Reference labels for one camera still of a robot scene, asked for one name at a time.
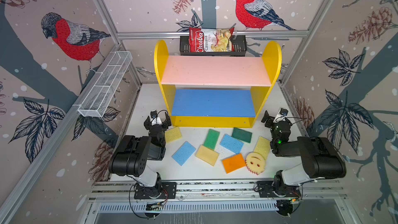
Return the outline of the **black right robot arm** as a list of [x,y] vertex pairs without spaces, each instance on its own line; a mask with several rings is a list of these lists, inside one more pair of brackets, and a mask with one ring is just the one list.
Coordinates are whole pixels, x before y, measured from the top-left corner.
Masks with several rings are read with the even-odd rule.
[[285,108],[281,108],[275,117],[266,111],[261,120],[266,128],[270,128],[270,147],[275,156],[301,158],[299,165],[276,172],[272,183],[273,194],[278,197],[301,197],[299,188],[305,183],[345,177],[345,162],[327,138],[299,136],[296,141],[289,140],[293,123],[287,114]]

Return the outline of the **light green sponge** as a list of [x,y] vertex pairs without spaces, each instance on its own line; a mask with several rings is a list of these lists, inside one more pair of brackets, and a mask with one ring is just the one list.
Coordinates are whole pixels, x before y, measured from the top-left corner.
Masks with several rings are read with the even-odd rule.
[[214,150],[216,148],[216,145],[217,145],[217,142],[219,139],[219,135],[220,135],[220,132],[213,130],[213,129],[209,129],[203,146],[205,146],[208,149]]

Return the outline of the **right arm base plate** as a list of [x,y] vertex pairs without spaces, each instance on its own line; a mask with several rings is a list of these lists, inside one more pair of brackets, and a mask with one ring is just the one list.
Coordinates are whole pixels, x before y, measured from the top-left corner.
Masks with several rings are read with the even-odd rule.
[[255,192],[260,198],[301,198],[299,186],[275,185],[273,181],[257,181]]

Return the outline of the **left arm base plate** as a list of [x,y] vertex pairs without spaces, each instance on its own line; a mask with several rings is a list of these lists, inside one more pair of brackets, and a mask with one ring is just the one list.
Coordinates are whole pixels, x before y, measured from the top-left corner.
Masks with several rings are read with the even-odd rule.
[[136,184],[133,187],[134,200],[166,200],[175,199],[177,191],[176,182],[162,181],[154,187],[144,187]]

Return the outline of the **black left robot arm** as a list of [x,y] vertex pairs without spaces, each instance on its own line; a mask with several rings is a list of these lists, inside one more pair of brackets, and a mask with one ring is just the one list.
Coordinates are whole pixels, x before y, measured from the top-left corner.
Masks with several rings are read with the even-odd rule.
[[162,186],[161,175],[147,166],[147,161],[161,161],[166,152],[165,132],[172,125],[168,111],[161,120],[159,112],[152,111],[144,121],[148,135],[125,135],[113,152],[108,169],[112,174],[126,176],[133,181],[134,199],[168,199],[167,189]]

